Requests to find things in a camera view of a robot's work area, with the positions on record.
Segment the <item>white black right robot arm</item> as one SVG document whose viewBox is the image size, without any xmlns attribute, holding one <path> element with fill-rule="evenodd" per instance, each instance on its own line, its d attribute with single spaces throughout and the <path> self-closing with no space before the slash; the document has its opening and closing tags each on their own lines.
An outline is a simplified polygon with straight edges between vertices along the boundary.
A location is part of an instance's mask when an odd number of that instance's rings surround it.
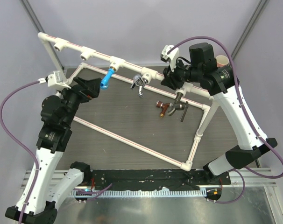
<svg viewBox="0 0 283 224">
<path fill-rule="evenodd" d="M 164 47 L 161 60 L 168 62 L 169 66 L 163 70 L 164 79 L 161 85 L 176 91 L 176 98 L 168 115 L 183 111 L 181 120 L 184 119 L 188 107 L 187 103 L 181 102 L 188 86 L 199 83 L 208 91 L 213 98 L 213 104 L 198 129 L 198 135 L 202 134 L 213 117 L 214 107 L 221 107 L 225 113 L 237 138 L 237 146 L 203 167 L 204 181 L 214 184 L 221 174 L 232 169 L 245 168 L 275 148 L 277 141 L 269 138 L 254 119 L 243 98 L 239 80 L 228 56 L 215 56 L 213 46 L 206 42 L 191 45 L 189 54 L 190 59 L 187 60 L 179 55 L 177 47 Z"/>
</svg>

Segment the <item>white PVC pipe frame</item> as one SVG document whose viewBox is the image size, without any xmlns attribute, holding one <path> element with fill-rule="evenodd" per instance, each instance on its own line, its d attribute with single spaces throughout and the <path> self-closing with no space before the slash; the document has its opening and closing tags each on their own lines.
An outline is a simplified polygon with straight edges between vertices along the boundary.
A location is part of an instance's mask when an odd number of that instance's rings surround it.
<svg viewBox="0 0 283 224">
<path fill-rule="evenodd" d="M 160 90 L 158 88 L 152 87 L 149 85 L 151 80 L 159 80 L 162 81 L 164 79 L 163 75 L 158 73 L 158 71 L 135 65 L 133 63 L 127 62 L 124 59 L 108 56 L 103 53 L 97 52 L 91 48 L 80 46 L 74 43 L 71 43 L 67 40 L 52 37 L 48 34 L 43 32 L 38 33 L 38 37 L 41 42 L 44 44 L 52 62 L 58 68 L 59 71 L 63 71 L 62 68 L 59 66 L 59 61 L 56 59 L 56 54 L 51 50 L 50 43 L 54 43 L 54 49 L 56 51 L 62 51 L 64 48 L 69 48 L 80 52 L 80 57 L 83 62 L 78 66 L 78 68 L 73 72 L 73 74 L 67 78 L 70 84 L 73 82 L 73 79 L 77 77 L 83 69 L 89 69 L 98 73 L 103 74 L 104 76 L 107 74 L 107 71 L 110 67 L 115 69 L 115 73 L 112 75 L 111 78 L 118 79 L 120 81 L 126 82 L 128 84 L 133 83 L 133 77 L 137 74 L 141 75 L 142 78 L 146 79 L 147 83 L 144 89 L 152 91 L 154 93 L 175 99 L 177 93 L 182 93 L 183 97 L 181 101 L 183 103 L 188 102 L 189 106 L 193 106 L 199 108 L 203 111 L 203 116 L 200 121 L 199 127 L 196 131 L 193 144 L 186 162 L 180 162 L 175 159 L 172 159 L 166 155 L 163 155 L 157 151 L 154 151 L 150 148 L 147 148 L 143 145 L 140 145 L 136 142 L 128 140 L 122 136 L 119 136 L 113 132 L 110 132 L 106 129 L 103 129 L 99 126 L 96 126 L 86 120 L 81 118 L 75 117 L 74 121 L 91 128 L 99 133 L 102 133 L 106 136 L 109 136 L 115 140 L 118 140 L 122 143 L 125 143 L 131 147 L 134 147 L 138 150 L 141 150 L 151 156 L 154 156 L 158 159 L 161 159 L 167 163 L 170 163 L 181 170 L 190 171 L 193 165 L 193 159 L 198 148 L 198 145 L 202 139 L 203 133 L 206 130 L 208 124 L 210 123 L 211 119 L 213 118 L 216 110 L 218 109 L 218 105 L 214 101 L 214 98 L 208 93 L 207 90 L 201 89 L 199 87 L 194 86 L 191 83 L 186 83 L 183 85 L 182 88 L 177 89 L 175 94 L 171 94 L 169 92 Z"/>
</svg>

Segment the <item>blue plastic faucet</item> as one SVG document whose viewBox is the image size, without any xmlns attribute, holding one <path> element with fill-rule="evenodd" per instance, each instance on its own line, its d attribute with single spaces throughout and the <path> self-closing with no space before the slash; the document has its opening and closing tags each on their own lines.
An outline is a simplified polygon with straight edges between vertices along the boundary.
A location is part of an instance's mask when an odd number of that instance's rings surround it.
<svg viewBox="0 0 283 224">
<path fill-rule="evenodd" d="M 106 90 L 109 86 L 109 80 L 112 77 L 112 75 L 115 73 L 115 69 L 113 67 L 110 67 L 107 71 L 107 74 L 104 76 L 100 83 L 100 88 L 102 90 Z"/>
</svg>

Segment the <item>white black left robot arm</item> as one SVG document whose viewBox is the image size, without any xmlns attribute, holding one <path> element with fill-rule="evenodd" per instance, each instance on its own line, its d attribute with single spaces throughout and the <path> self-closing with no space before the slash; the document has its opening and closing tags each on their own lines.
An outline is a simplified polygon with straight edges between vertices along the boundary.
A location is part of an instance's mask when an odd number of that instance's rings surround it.
<svg viewBox="0 0 283 224">
<path fill-rule="evenodd" d="M 34 165 L 25 190 L 5 216 L 20 224 L 52 224 L 59 208 L 78 185 L 87 186 L 92 179 L 91 167 L 83 162 L 71 164 L 67 174 L 54 187 L 50 182 L 72 135 L 71 123 L 79 105 L 97 98 L 101 78 L 74 78 L 76 85 L 64 88 L 60 96 L 50 95 L 42 102 L 43 126 L 38 134 L 36 153 L 30 153 Z"/>
</svg>

